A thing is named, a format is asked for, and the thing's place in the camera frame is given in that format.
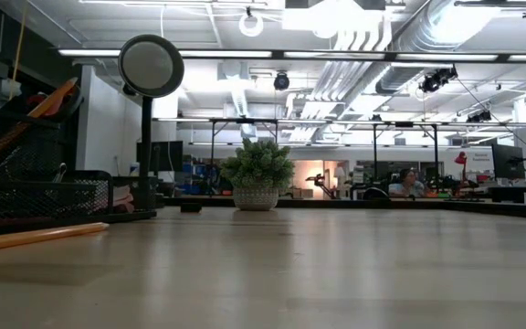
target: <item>round mirror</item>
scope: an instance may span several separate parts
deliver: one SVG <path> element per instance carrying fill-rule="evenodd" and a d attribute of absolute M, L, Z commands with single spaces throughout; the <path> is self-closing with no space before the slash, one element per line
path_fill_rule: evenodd
<path fill-rule="evenodd" d="M 125 83 L 142 96 L 164 97 L 180 87 L 184 61 L 168 40 L 142 35 L 127 41 L 121 49 L 119 72 Z"/>

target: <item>person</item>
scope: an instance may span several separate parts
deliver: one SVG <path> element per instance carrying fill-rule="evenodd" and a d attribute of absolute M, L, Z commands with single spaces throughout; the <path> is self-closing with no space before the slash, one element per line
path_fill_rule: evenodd
<path fill-rule="evenodd" d="M 401 183 L 389 185 L 389 196 L 424 197 L 426 187 L 416 179 L 416 173 L 411 169 L 403 169 L 399 173 Z"/>

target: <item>green plant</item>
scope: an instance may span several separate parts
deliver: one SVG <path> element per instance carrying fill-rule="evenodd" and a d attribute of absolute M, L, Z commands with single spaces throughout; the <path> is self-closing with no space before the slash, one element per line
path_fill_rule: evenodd
<path fill-rule="evenodd" d="M 221 175 L 234 187 L 285 188 L 293 177 L 293 163 L 288 160 L 289 148 L 269 142 L 243 140 L 237 157 L 222 163 Z"/>

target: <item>white woven pot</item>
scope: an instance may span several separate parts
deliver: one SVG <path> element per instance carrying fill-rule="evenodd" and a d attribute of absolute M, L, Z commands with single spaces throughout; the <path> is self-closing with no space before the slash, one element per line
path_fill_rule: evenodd
<path fill-rule="evenodd" d="M 235 188 L 233 198 L 235 206 L 241 210 L 271 210 L 278 204 L 277 188 Z"/>

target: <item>potted plant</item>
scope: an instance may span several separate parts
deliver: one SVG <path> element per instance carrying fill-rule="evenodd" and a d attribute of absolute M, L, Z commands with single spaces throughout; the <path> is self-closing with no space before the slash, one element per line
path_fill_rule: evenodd
<path fill-rule="evenodd" d="M 279 190 L 286 188 L 293 177 L 293 163 L 288 160 L 289 148 L 269 142 L 243 140 L 237 157 L 222 163 L 221 175 L 233 187 L 235 206 L 241 210 L 270 210 L 278 203 Z"/>

